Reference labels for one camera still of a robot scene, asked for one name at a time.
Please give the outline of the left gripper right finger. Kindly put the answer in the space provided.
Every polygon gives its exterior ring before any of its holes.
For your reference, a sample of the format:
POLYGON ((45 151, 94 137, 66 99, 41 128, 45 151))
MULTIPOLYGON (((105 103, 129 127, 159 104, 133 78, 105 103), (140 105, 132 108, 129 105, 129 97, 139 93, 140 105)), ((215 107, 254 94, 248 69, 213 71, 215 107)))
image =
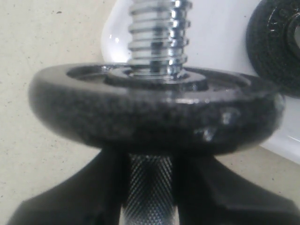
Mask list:
POLYGON ((175 150, 175 199, 181 225, 298 225, 285 197, 236 174, 216 159, 228 151, 175 150))

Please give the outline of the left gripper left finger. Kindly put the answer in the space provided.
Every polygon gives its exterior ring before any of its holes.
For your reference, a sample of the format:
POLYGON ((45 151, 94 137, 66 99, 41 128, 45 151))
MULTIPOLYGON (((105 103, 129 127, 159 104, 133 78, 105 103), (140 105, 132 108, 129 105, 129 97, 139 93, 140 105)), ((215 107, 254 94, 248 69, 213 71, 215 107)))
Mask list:
POLYGON ((20 204, 9 225, 117 225, 127 191, 129 159, 103 150, 82 170, 20 204))

